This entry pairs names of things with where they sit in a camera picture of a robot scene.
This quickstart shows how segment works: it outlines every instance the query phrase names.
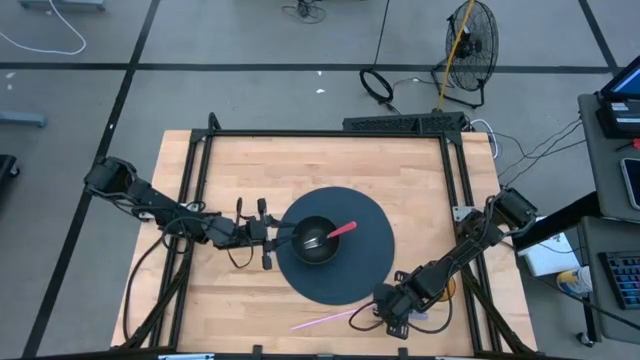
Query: black circular mat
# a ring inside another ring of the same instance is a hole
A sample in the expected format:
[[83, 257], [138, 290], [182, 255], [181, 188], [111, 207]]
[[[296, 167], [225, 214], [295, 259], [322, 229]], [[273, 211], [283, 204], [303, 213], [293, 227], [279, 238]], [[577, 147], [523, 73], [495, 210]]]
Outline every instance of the black circular mat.
[[[391, 225], [375, 201], [352, 189], [322, 188], [296, 200], [282, 221], [296, 224], [308, 216], [323, 216], [337, 227], [353, 220], [358, 227], [340, 236], [338, 253], [325, 264], [302, 262], [291, 242], [277, 248], [280, 270], [296, 291], [315, 302], [345, 305], [364, 299], [384, 282], [395, 247]], [[278, 238], [292, 232], [293, 227], [281, 228]]]

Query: standing fan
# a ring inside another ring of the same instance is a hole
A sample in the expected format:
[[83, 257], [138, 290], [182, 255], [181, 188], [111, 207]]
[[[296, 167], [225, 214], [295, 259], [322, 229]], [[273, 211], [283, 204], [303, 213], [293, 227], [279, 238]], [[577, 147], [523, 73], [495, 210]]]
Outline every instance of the standing fan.
[[[444, 98], [475, 109], [484, 105], [484, 86], [493, 74], [498, 60], [498, 26], [491, 10], [479, 1], [471, 4], [473, 8], [465, 25], [464, 15], [469, 5], [469, 1], [465, 2], [447, 19], [449, 29], [447, 30], [446, 50], [448, 56], [454, 47], [458, 31], [464, 26], [460, 42], [453, 54], [450, 79], [455, 86], [461, 89], [480, 90], [480, 104], [471, 104], [447, 95]], [[431, 76], [438, 87], [438, 93], [441, 93], [443, 89], [436, 77], [436, 72], [446, 63], [447, 59], [431, 70]]]

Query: wooden tabletop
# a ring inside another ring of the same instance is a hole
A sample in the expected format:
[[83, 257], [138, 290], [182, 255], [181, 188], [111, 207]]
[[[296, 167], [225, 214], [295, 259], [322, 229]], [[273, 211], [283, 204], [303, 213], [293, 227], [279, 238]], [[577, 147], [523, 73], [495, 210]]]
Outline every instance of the wooden tabletop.
[[[167, 131], [153, 176], [154, 188], [176, 199], [180, 187], [189, 131]], [[499, 191], [486, 134], [463, 134], [464, 151], [474, 201], [484, 204]], [[202, 146], [196, 155], [199, 164]], [[459, 201], [462, 190], [450, 147]], [[188, 199], [193, 198], [197, 170]], [[399, 138], [252, 138], [217, 137], [209, 162], [204, 201], [207, 211], [233, 217], [238, 197], [245, 215], [256, 213], [258, 198], [267, 199], [268, 210], [281, 218], [287, 208], [305, 193], [327, 186], [358, 190], [378, 202], [391, 223], [395, 237], [395, 259], [387, 277], [392, 283], [396, 270], [411, 272], [418, 265], [439, 259], [455, 245], [442, 157], [436, 139]], [[143, 224], [133, 255], [134, 264], [158, 238], [153, 223]], [[240, 263], [248, 260], [248, 249], [232, 251]], [[440, 334], [416, 331], [402, 341], [385, 334], [384, 327], [358, 332], [347, 318], [312, 327], [291, 328], [311, 320], [359, 307], [370, 299], [345, 306], [315, 303], [289, 286], [274, 259], [271, 271], [262, 270], [256, 250], [253, 262], [235, 269], [226, 252], [211, 245], [197, 245], [191, 267], [182, 331], [178, 346], [184, 352], [251, 352], [261, 344], [265, 353], [336, 353], [394, 355], [407, 347], [411, 355], [473, 355], [467, 313], [459, 275], [453, 297], [453, 320]], [[138, 272], [130, 304], [129, 329], [135, 329], [155, 304], [166, 250], [159, 247]], [[485, 252], [491, 290], [496, 307], [522, 341], [536, 348], [520, 275], [512, 250], [495, 246]], [[484, 312], [476, 301], [485, 349], [489, 349]], [[173, 306], [166, 313], [169, 324]], [[428, 320], [416, 325], [434, 329], [447, 317], [448, 304], [438, 303], [428, 311]], [[358, 324], [374, 321], [365, 311]], [[168, 339], [169, 326], [162, 334]], [[112, 343], [123, 342], [122, 309]]]

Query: monitor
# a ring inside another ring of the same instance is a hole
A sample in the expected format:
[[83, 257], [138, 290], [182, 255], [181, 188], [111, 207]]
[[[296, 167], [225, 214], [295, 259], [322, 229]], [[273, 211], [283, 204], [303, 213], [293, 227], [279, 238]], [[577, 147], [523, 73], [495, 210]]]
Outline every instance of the monitor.
[[601, 93], [609, 99], [640, 100], [640, 56], [616, 75]]

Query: black bowl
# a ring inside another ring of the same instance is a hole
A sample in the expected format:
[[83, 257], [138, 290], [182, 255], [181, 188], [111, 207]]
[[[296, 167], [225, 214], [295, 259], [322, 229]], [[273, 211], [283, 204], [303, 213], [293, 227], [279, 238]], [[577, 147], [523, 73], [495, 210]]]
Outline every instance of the black bowl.
[[340, 236], [328, 239], [319, 247], [308, 250], [304, 248], [304, 242], [315, 237], [325, 236], [335, 229], [336, 226], [322, 216], [304, 218], [293, 228], [293, 233], [296, 235], [291, 239], [293, 252], [298, 259], [307, 264], [319, 265], [328, 262], [338, 253]]

